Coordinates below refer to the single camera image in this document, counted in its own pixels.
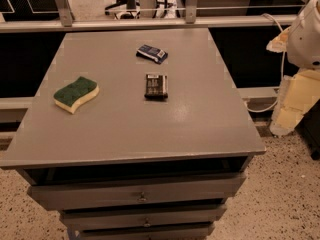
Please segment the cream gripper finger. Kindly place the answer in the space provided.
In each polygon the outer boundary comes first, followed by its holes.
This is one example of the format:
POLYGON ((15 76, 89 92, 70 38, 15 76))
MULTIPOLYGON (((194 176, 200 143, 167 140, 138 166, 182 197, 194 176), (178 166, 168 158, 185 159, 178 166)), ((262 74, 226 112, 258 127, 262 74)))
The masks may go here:
POLYGON ((304 115, 320 100, 320 70, 300 69, 281 81, 270 131, 275 136, 291 133, 304 115))
POLYGON ((284 29, 278 36, 273 38, 266 46, 271 52, 281 53, 287 51, 288 34, 290 28, 284 29))

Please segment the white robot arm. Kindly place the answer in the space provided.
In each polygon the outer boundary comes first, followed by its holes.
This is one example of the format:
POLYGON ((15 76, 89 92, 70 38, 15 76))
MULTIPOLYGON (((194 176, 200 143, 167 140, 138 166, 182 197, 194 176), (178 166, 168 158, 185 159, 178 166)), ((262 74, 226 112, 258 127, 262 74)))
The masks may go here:
POLYGON ((281 80, 271 117, 271 133, 284 136, 320 100, 320 0, 310 0, 291 26, 272 39, 266 49, 286 52, 288 61, 299 68, 296 74, 281 80))

